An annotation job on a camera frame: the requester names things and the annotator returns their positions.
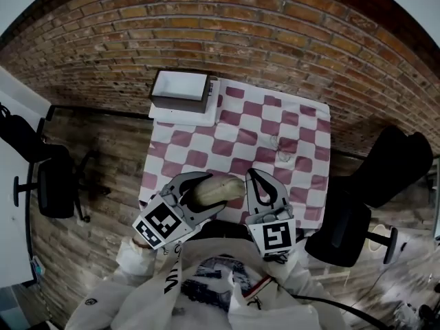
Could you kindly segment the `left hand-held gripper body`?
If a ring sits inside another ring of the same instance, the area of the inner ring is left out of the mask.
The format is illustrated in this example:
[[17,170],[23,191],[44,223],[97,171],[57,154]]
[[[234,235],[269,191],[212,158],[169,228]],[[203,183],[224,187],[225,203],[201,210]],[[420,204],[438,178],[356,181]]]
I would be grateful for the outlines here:
[[202,212],[202,206],[187,192],[180,193],[175,187],[157,191],[143,188],[139,204],[140,214],[133,228],[154,250],[192,234],[197,226],[196,215]]

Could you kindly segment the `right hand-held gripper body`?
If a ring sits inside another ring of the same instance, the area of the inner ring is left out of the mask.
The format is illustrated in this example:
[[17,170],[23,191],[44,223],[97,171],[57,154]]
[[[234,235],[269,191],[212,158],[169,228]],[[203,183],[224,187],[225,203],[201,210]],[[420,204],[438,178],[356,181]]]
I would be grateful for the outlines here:
[[245,224],[263,258],[289,254],[296,245],[296,219],[290,205],[249,216]]

